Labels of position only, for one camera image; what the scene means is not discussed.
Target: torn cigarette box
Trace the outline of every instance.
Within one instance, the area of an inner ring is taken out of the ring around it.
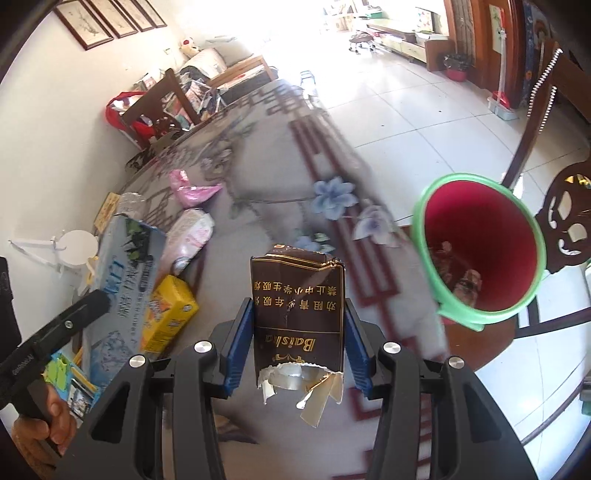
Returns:
[[[251,259],[255,369],[265,403],[275,388],[316,427],[328,397],[343,397],[345,268],[328,254],[276,245]]]

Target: photo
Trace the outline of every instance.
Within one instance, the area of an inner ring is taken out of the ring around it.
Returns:
[[[81,420],[84,420],[84,416],[92,406],[92,396],[74,378],[72,378],[72,382],[70,383],[68,405],[72,413]]]
[[[114,0],[119,5],[131,21],[138,27],[142,32],[146,30],[152,30],[154,25],[144,15],[144,13],[134,3],[134,0]]]
[[[144,13],[150,23],[156,28],[166,27],[166,23],[148,0],[134,0],[134,3]]]
[[[88,0],[88,3],[117,38],[138,32],[113,0]]]
[[[56,6],[56,15],[85,50],[113,40],[100,20],[80,0],[70,0]]]

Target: picture frame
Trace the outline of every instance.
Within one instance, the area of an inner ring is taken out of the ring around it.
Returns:
[[[87,0],[101,20],[111,29],[117,38],[128,37],[138,29],[125,16],[113,0]]]
[[[82,0],[66,0],[54,12],[85,50],[113,40],[113,35]]]
[[[123,12],[129,17],[131,22],[142,32],[152,30],[155,25],[146,17],[146,15],[137,7],[133,0],[113,0]]]
[[[163,20],[163,18],[160,16],[160,14],[149,2],[149,0],[133,0],[133,2],[142,11],[142,13],[153,26],[155,26],[156,28],[163,28],[168,26],[166,22]]]

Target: cardboard box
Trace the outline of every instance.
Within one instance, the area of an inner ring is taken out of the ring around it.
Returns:
[[[139,353],[165,241],[161,230],[124,214],[115,215],[107,227],[91,290],[107,292],[111,309],[83,332],[82,370],[100,388]]]
[[[199,307],[189,286],[172,275],[164,277],[154,290],[144,323],[141,350],[149,359],[164,351]]]

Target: yellow box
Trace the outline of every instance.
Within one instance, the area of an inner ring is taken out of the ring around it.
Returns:
[[[172,275],[154,290],[146,309],[141,350],[155,359],[199,309],[189,286]]]

